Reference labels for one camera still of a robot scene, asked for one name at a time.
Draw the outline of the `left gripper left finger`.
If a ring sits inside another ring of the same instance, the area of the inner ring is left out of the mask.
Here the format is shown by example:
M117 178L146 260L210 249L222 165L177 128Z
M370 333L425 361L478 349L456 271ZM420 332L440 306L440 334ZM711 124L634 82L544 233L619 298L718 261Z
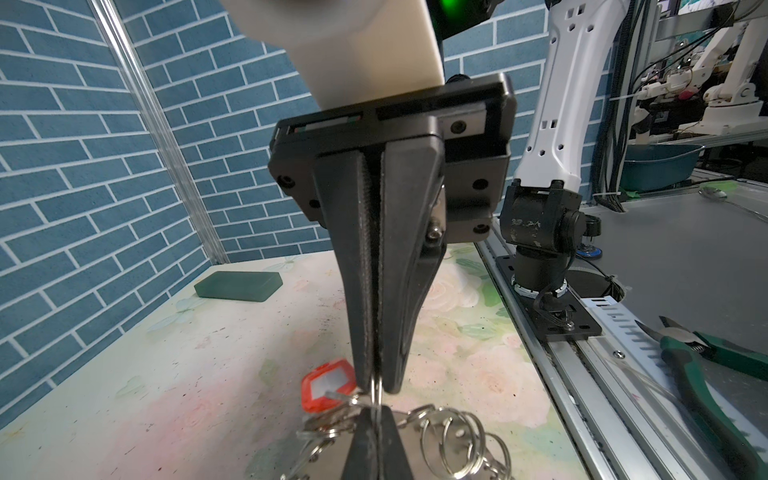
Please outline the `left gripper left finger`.
M376 480L380 475L379 424L377 412L364 408L356 417L342 480Z

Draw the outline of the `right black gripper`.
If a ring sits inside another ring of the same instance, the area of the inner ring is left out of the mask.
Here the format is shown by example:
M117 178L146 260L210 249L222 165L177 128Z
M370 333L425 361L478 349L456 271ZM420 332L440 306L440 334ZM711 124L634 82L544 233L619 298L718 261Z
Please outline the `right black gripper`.
M381 173L380 373L383 389L396 394L444 252L440 240L427 240L434 202L443 186L448 243L487 237L516 110L511 80L492 74L277 123L268 170L306 217L329 232L358 386L371 387L378 363L370 173Z

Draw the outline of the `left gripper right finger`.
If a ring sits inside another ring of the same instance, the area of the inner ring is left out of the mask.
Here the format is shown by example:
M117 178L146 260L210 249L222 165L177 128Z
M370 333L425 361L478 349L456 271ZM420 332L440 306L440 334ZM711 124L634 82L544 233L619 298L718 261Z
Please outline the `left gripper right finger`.
M382 406L380 412L379 478L384 480L414 479L394 414L388 406Z

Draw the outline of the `metal key organizer plate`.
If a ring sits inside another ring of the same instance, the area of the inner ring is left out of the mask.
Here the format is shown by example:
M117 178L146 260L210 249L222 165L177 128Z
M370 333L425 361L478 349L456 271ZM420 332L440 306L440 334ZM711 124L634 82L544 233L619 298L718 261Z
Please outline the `metal key organizer plate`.
M307 415L256 452L248 479L510 479L504 440L469 411L426 404L375 406L362 394Z

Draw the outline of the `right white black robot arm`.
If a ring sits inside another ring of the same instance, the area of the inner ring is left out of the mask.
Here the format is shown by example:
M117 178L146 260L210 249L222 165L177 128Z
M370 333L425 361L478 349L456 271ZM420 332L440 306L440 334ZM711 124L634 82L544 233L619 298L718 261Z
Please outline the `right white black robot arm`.
M503 73L447 80L443 43L493 1L283 2L270 40L317 111L280 120L268 170L324 228L340 270L356 384L401 389L423 303L452 243L494 231L515 248L513 284L547 320L586 231L588 123L627 1L550 1L546 61L522 159Z

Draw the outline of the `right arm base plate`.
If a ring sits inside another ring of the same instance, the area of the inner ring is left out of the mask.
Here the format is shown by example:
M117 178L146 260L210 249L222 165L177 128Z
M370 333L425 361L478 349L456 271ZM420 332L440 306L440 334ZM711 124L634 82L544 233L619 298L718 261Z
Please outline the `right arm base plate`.
M558 289L536 300L536 291L525 290L515 283L512 256L497 256L495 261L539 341L579 341L603 334L602 327L571 291L566 280Z

